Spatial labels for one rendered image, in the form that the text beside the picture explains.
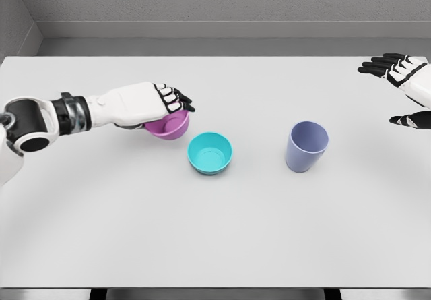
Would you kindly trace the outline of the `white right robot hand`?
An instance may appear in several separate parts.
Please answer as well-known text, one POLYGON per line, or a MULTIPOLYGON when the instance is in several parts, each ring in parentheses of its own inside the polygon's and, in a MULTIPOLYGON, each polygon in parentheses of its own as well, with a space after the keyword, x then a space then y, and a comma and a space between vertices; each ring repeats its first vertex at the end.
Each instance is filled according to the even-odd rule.
POLYGON ((412 114, 392 116, 390 123, 431 130, 431 63, 401 53, 385 53, 363 62, 358 72, 385 79, 408 99, 425 108, 412 114))

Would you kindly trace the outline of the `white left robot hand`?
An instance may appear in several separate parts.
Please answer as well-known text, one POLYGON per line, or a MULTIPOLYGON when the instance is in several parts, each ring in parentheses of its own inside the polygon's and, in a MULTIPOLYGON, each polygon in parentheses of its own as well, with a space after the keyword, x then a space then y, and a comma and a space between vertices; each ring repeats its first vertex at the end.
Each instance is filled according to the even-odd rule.
POLYGON ((158 121, 177 111, 195 111, 189 97, 166 84, 131 84, 111 90, 105 98, 108 121, 119 127, 135 127, 158 121))

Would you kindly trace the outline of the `purple plastic bowl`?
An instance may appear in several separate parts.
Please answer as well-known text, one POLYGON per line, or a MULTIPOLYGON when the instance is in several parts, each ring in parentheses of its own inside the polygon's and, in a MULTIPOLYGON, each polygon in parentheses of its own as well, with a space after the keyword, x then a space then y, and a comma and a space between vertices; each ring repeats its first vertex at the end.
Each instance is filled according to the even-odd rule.
POLYGON ((153 136, 163 140, 180 138, 189 127, 189 112, 181 110, 169 114, 160 120, 144 124, 144 128, 153 136))

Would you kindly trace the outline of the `teal plastic bowl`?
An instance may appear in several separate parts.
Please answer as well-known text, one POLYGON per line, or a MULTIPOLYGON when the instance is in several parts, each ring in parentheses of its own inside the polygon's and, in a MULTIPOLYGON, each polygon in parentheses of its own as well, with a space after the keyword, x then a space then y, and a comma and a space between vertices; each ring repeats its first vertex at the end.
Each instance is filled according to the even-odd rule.
POLYGON ((233 147, 230 140, 220 133, 203 132, 188 144, 187 158, 191 166, 201 174, 216 175, 230 164, 233 147))

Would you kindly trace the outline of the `lavender plastic cup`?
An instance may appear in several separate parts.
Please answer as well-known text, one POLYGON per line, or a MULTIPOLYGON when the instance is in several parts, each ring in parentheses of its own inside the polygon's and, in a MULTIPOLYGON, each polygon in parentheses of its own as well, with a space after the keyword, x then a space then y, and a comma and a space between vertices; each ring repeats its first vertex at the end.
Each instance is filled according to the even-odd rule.
POLYGON ((285 160, 287 166, 296 173, 308 171, 329 145, 326 129, 313 121, 295 124, 289 133, 285 160))

